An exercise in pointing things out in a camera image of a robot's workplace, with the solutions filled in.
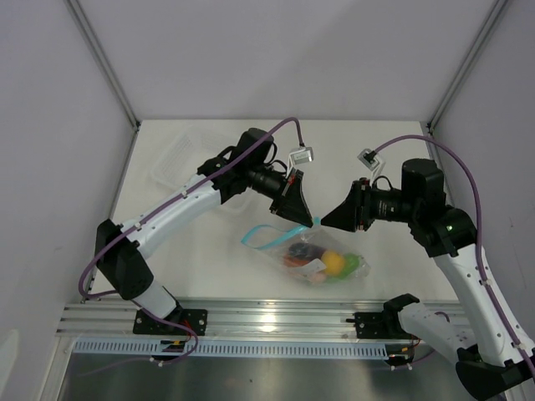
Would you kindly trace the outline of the purple toy eggplant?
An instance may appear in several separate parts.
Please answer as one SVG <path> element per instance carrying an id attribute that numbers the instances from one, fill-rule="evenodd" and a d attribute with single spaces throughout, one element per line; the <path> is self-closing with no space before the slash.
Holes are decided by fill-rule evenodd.
<path id="1" fill-rule="evenodd" d="M 325 251 L 325 248 L 307 242 L 297 242 L 288 248 L 289 253 L 303 255 L 310 260 L 320 259 Z"/>

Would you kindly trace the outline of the green toy bell pepper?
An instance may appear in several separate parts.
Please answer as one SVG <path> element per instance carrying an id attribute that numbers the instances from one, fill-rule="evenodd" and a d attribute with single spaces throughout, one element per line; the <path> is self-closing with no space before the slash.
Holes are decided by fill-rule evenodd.
<path id="1" fill-rule="evenodd" d="M 334 276 L 335 279 L 344 280 L 351 276 L 353 273 L 356 273 L 363 265 L 363 257 L 356 255 L 354 253 L 343 254 L 344 257 L 344 267 L 342 270 Z"/>

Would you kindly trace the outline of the yellow toy lemon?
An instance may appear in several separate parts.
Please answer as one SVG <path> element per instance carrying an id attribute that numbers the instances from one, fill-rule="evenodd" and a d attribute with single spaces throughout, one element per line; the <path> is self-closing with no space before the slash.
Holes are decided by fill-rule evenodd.
<path id="1" fill-rule="evenodd" d="M 325 265 L 325 274 L 331 277 L 337 277 L 345 266 L 344 257 L 335 251 L 326 251 L 321 256 L 321 262 Z"/>

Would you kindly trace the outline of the clear zip top bag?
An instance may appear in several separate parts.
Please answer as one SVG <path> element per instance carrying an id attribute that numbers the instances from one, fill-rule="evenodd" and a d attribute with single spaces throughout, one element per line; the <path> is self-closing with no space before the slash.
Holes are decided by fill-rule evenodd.
<path id="1" fill-rule="evenodd" d="M 370 272 L 364 256 L 330 235 L 318 217 L 311 227 L 254 226 L 241 243 L 267 256 L 288 276 L 310 285 L 356 281 Z"/>

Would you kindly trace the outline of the orange toy pumpkin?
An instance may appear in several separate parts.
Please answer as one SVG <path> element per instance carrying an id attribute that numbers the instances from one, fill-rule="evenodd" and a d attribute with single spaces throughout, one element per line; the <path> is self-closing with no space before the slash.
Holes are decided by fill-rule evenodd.
<path id="1" fill-rule="evenodd" d="M 283 265 L 287 268 L 296 268 L 305 266 L 308 263 L 310 263 L 311 260 L 307 257 L 304 257 L 303 255 L 299 254 L 292 254 L 292 253 L 285 253 L 283 256 Z"/>

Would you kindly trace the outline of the pink toy egg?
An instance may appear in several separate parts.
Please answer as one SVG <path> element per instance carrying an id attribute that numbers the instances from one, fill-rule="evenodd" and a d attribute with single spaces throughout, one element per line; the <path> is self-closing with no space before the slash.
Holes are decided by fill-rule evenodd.
<path id="1" fill-rule="evenodd" d="M 309 280 L 314 284 L 320 284 L 326 282 L 328 278 L 324 272 L 315 272 L 309 277 Z"/>

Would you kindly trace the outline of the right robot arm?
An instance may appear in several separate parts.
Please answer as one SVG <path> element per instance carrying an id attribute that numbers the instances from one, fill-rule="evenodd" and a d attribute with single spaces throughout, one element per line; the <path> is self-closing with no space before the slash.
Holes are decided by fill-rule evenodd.
<path id="1" fill-rule="evenodd" d="M 381 190 L 365 178 L 354 181 L 321 224 L 356 232 L 367 231 L 375 221 L 407 224 L 450 283 L 471 328 L 469 333 L 457 329 L 404 294 L 384 304 L 381 325 L 388 335 L 406 332 L 422 339 L 454 365 L 461 384 L 477 400 L 533 378 L 534 341 L 495 282 L 471 217 L 447 205 L 444 174 L 435 161 L 407 160 L 399 189 Z"/>

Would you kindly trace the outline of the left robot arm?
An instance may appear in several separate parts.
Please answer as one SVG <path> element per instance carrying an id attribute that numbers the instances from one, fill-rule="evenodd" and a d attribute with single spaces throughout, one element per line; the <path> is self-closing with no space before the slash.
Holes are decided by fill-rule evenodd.
<path id="1" fill-rule="evenodd" d="M 122 224 L 107 220 L 98 226 L 97 268 L 122 299 L 152 317 L 160 332 L 171 334 L 180 327 L 180 306 L 157 282 L 147 260 L 177 230 L 248 189 L 270 199 L 274 215 L 313 225 L 302 190 L 303 172 L 297 167 L 313 160 L 313 150 L 300 144 L 280 171 L 273 167 L 277 161 L 268 158 L 276 151 L 268 132 L 248 129 L 236 145 L 205 161 L 178 191 L 151 210 Z"/>

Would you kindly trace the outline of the white perforated plastic basket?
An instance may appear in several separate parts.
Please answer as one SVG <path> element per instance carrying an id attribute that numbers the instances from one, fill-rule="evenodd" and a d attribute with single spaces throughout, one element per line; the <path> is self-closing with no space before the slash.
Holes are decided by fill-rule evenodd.
<path id="1" fill-rule="evenodd" d="M 206 160 L 235 145 L 239 135 L 190 124 L 179 130 L 153 164 L 150 177 L 159 185 L 176 191 Z"/>

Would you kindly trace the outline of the aluminium mounting rail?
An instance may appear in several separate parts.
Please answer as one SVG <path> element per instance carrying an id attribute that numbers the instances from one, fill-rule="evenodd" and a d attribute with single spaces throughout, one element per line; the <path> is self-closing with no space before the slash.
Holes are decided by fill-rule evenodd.
<path id="1" fill-rule="evenodd" d="M 341 300 L 180 300 L 184 308 L 207 310 L 203 340 L 332 342 L 356 338 L 347 322 L 356 312 L 380 312 L 383 301 Z M 64 307 L 55 335 L 67 338 L 174 339 L 168 332 L 134 334 L 137 308 L 118 297 L 70 303 Z"/>

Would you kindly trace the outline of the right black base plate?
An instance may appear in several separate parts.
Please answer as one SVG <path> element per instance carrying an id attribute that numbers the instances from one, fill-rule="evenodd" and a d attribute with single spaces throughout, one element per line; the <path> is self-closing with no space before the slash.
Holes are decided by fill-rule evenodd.
<path id="1" fill-rule="evenodd" d="M 400 319 L 392 312 L 355 312 L 345 321 L 353 325 L 359 339 L 416 339 L 414 334 L 405 331 Z"/>

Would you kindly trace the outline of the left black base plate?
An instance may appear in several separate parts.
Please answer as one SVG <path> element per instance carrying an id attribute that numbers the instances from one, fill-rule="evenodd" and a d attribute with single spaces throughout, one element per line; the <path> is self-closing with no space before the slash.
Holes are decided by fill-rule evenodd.
<path id="1" fill-rule="evenodd" d="M 206 333 L 208 311 L 206 309 L 182 308 L 172 312 L 169 317 L 164 317 L 164 320 L 188 327 L 197 336 L 204 336 Z M 156 321 L 143 310 L 139 310 L 136 313 L 132 331 L 137 335 L 184 336 L 189 334 L 188 331 L 182 328 Z"/>

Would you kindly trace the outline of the left aluminium frame post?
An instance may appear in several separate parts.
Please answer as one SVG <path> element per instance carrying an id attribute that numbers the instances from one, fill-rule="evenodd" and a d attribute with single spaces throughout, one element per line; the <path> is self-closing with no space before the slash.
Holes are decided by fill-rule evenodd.
<path id="1" fill-rule="evenodd" d="M 78 0 L 65 0 L 64 5 L 69 11 L 79 33 L 91 53 L 104 81 L 107 83 L 110 92 L 120 105 L 120 108 L 133 130 L 140 126 L 140 120 L 125 93 L 115 69 L 113 68 L 108 55 L 104 50 L 93 24 L 90 22 L 82 3 Z"/>

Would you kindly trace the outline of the aluminium frame post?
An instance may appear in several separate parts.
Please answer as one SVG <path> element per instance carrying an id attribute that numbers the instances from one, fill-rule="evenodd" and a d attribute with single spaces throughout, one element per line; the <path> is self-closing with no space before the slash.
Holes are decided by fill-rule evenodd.
<path id="1" fill-rule="evenodd" d="M 110 92 L 120 105 L 120 108 L 133 130 L 140 126 L 140 120 L 125 93 L 115 69 L 113 68 L 108 55 L 104 50 L 93 24 L 90 22 L 82 3 L 78 0 L 65 0 L 64 5 L 69 11 L 79 33 L 91 53 L 104 81 L 107 83 Z"/>
<path id="2" fill-rule="evenodd" d="M 437 106 L 434 108 L 426 124 L 427 132 L 431 136 L 435 134 L 446 111 L 453 104 L 456 96 L 461 92 L 464 83 L 470 76 L 471 71 L 475 68 L 485 47 L 490 43 L 493 34 L 499 27 L 511 4 L 512 1 L 509 0 L 496 0 L 492 2 L 481 26 L 477 29 L 475 37 L 472 39 L 449 84 L 446 86 L 444 94 L 440 97 Z"/>

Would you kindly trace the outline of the right aluminium frame post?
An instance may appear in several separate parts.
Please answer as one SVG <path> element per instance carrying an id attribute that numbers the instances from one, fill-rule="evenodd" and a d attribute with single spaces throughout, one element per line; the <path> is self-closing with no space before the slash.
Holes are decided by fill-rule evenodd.
<path id="1" fill-rule="evenodd" d="M 471 71 L 475 68 L 485 47 L 490 43 L 493 34 L 499 27 L 511 4 L 512 1 L 509 0 L 496 0 L 492 2 L 481 26 L 477 29 L 475 37 L 472 39 L 449 84 L 446 86 L 444 94 L 440 97 L 437 106 L 434 108 L 426 124 L 427 132 L 431 136 L 435 134 L 446 111 L 453 104 L 456 96 L 461 92 L 464 83 L 470 76 Z"/>

